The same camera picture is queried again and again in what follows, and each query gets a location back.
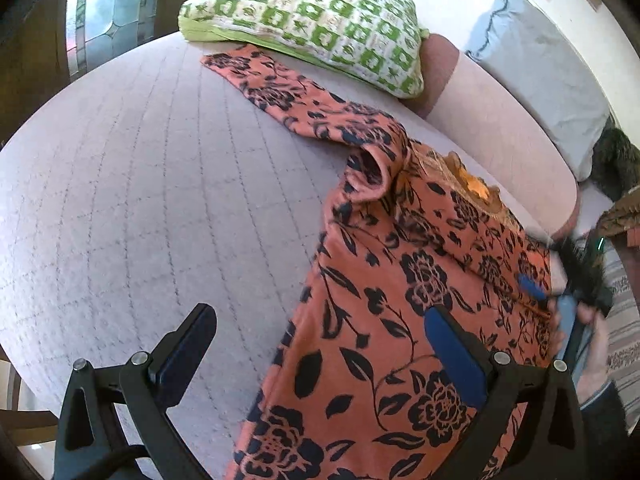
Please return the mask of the dark sleeved right forearm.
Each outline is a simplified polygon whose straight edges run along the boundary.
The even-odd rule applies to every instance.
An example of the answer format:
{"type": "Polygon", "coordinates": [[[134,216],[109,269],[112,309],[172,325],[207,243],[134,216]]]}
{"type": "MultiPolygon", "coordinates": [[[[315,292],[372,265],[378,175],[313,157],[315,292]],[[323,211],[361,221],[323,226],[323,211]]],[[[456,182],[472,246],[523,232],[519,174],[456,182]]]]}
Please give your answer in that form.
{"type": "Polygon", "coordinates": [[[634,439],[612,382],[580,409],[585,429],[587,478],[621,479],[630,467],[634,439]]]}

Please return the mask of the person's right hand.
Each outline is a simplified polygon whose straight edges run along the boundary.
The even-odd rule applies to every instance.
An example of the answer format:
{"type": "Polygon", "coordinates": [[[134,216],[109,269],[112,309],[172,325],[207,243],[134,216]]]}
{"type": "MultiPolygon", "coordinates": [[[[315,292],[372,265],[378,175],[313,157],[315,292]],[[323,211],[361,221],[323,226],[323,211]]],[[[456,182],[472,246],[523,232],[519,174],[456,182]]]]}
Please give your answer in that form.
{"type": "MultiPolygon", "coordinates": [[[[548,300],[551,313],[550,352],[555,356],[562,348],[565,334],[560,330],[562,315],[556,306],[556,299],[548,300]]],[[[579,322],[588,325],[591,338],[584,368],[576,382],[576,396],[580,405],[585,405],[605,388],[608,379],[608,324],[602,313],[595,307],[578,304],[576,314],[579,322]]]]}

